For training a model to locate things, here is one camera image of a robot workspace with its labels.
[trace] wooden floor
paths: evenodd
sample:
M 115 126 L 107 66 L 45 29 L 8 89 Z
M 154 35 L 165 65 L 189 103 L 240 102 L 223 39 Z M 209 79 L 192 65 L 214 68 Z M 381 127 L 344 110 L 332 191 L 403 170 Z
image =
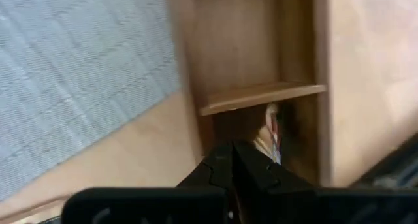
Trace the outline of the wooden floor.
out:
M 184 96 L 160 105 L 50 170 L 9 200 L 2 217 L 93 186 L 174 186 L 195 167 Z
M 418 131 L 418 0 L 330 0 L 334 185 Z

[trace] wooden cabinet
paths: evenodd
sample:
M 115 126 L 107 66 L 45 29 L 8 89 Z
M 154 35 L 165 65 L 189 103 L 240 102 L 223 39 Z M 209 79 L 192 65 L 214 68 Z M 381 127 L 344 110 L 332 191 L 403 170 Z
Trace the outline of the wooden cabinet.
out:
M 253 140 L 266 104 L 285 101 L 294 113 L 287 167 L 327 185 L 325 1 L 170 0 L 203 154 L 218 141 Z

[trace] shelf compartment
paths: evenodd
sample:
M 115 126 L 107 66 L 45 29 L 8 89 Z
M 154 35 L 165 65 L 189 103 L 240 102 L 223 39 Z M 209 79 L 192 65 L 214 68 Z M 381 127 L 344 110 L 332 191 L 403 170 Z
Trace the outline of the shelf compartment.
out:
M 208 104 L 201 108 L 202 116 L 236 110 L 326 91 L 324 85 L 277 82 L 240 88 L 208 96 Z

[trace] light blue rug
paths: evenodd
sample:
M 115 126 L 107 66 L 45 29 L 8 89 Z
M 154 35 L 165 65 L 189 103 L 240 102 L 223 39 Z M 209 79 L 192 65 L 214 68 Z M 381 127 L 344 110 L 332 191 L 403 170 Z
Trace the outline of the light blue rug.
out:
M 0 200 L 177 88 L 165 0 L 0 0 Z

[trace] black plastic object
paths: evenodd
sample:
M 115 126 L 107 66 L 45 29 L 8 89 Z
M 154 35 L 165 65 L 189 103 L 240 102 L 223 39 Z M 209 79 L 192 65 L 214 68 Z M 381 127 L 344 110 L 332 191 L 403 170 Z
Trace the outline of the black plastic object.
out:
M 418 223 L 417 204 L 415 190 L 314 187 L 253 144 L 230 142 L 176 188 L 82 191 L 66 203 L 62 222 L 407 224 Z
M 47 219 L 45 221 L 42 221 L 38 224 L 61 224 L 61 217 L 59 217 L 59 216 L 58 217 L 53 217 L 53 218 Z

